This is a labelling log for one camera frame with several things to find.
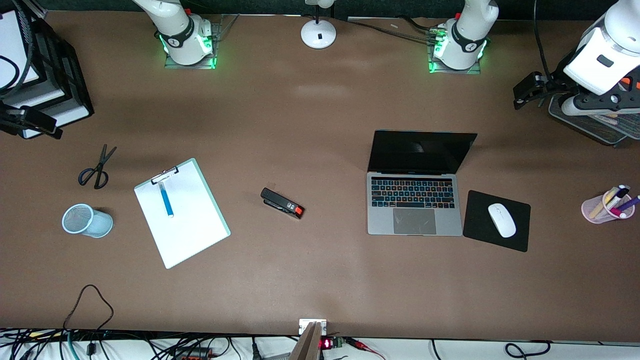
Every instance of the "pink pen holder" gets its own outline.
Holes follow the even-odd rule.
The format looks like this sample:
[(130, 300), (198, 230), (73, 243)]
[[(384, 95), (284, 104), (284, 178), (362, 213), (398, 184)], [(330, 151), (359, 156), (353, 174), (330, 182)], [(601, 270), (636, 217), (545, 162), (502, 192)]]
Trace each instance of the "pink pen holder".
[[(620, 216), (615, 215), (614, 213), (611, 212), (611, 210), (607, 209), (607, 206), (605, 205), (604, 200), (606, 196), (607, 194), (605, 193), (601, 196), (594, 197), (593, 199), (589, 199), (583, 202), (582, 216), (584, 216), (584, 218), (587, 219), (589, 222), (592, 222), (594, 224), (602, 224), (603, 222), (607, 222), (611, 220), (617, 220), (617, 219), (626, 220), (631, 216), (633, 216), (634, 212), (636, 212), (636, 206), (634, 205), (622, 212), (623, 214), (625, 214), (626, 217), (624, 217), (623, 215), (620, 215)], [(622, 198), (616, 204), (616, 207), (630, 200), (631, 200), (631, 196), (625, 195), (625, 197)]]

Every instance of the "yellow marker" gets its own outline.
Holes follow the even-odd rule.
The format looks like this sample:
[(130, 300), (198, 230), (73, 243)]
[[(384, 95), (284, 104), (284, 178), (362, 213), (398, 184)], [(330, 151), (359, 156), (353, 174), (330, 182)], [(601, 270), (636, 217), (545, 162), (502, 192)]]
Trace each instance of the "yellow marker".
[[(616, 196), (616, 193), (618, 192), (618, 190), (623, 189), (624, 187), (625, 187), (624, 185), (619, 185), (614, 188), (611, 188), (611, 190), (609, 190), (607, 192), (607, 195), (605, 195), (604, 197), (604, 203), (607, 204), (609, 201), (611, 201), (611, 199), (613, 199), (613, 197)], [(595, 218), (596, 216), (598, 216), (598, 214), (602, 211), (602, 209), (604, 209), (604, 206), (602, 205), (602, 202), (600, 202), (598, 206), (596, 206), (593, 210), (591, 210), (591, 212), (589, 213), (589, 218)]]

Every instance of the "laptop screen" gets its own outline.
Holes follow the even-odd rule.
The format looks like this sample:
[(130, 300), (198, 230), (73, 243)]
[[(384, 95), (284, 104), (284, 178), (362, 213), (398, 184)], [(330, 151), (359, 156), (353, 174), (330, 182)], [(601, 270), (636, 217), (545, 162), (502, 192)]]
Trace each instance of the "laptop screen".
[(369, 171), (455, 174), (476, 137), (475, 133), (376, 130)]

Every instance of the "purple marker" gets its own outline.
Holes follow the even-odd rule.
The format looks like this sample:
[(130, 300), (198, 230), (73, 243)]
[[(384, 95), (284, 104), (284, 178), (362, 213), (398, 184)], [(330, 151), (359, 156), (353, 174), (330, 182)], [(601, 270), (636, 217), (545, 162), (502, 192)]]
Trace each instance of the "purple marker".
[(624, 204), (618, 206), (618, 210), (625, 211), (626, 209), (632, 207), (633, 205), (636, 205), (639, 202), (640, 202), (640, 195), (638, 195), (638, 196), (634, 197), (633, 199), (625, 202)]

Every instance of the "dark wall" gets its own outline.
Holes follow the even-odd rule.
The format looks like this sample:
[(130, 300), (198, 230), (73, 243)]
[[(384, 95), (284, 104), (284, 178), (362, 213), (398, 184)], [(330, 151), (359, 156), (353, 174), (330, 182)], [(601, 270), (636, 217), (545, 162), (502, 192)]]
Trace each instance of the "dark wall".
[[(595, 20), (615, 0), (540, 0), (539, 19)], [(0, 6), (10, 0), (0, 0)], [(531, 19), (533, 0), (497, 0), (500, 19)], [(140, 11), (131, 0), (40, 0), (50, 10), (121, 10)], [(311, 13), (304, 0), (182, 0), (182, 5), (197, 13)], [(411, 17), (452, 17), (460, 12), (463, 0), (337, 0), (336, 17), (405, 14)]]

